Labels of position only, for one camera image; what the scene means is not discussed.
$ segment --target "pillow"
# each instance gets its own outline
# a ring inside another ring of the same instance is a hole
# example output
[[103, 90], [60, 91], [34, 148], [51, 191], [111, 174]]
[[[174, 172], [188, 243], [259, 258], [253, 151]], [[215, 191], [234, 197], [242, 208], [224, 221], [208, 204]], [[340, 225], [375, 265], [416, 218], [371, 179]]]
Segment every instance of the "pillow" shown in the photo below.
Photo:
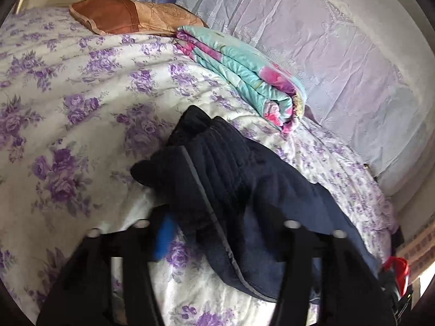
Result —
[[175, 36], [181, 26], [207, 25], [188, 10], [175, 4], [134, 0], [84, 0], [70, 6], [71, 15], [96, 34], [143, 32]]

